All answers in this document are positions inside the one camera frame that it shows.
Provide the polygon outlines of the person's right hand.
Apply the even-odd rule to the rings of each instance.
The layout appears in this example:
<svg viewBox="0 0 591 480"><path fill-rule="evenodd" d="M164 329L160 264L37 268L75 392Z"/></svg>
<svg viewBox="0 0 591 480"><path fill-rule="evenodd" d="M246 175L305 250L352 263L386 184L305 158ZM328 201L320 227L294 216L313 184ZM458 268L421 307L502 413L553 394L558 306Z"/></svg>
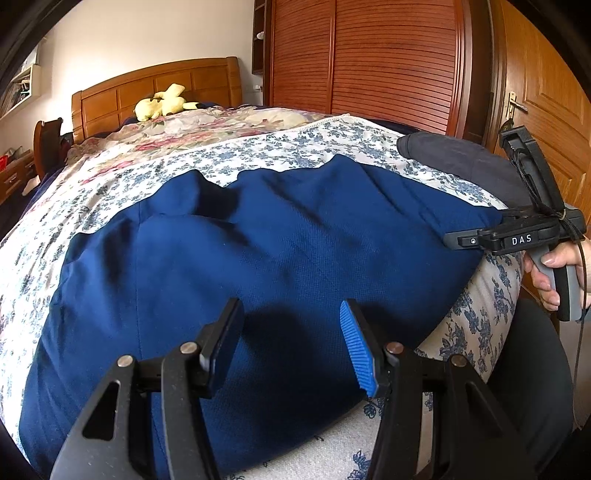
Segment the person's right hand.
<svg viewBox="0 0 591 480"><path fill-rule="evenodd" d="M590 240L585 239L580 244L563 242L554 250L541 258L541 263L547 268L558 269L564 266L574 266L579 283L580 300L584 308L590 306ZM543 307L549 312L555 312L561 303L559 293L551 286L550 279L541 272L528 253L524 257L525 272L530 275L532 284L538 292Z"/></svg>

